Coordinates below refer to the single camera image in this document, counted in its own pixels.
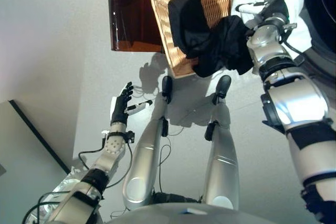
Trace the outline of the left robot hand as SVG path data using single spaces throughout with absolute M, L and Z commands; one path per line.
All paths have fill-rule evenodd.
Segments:
M 133 94 L 133 84 L 128 82 L 117 97 L 112 97 L 110 105 L 110 124 L 121 122 L 127 124 L 128 117 L 134 115 L 153 104 L 152 100 L 146 100 L 141 103 L 128 105 Z

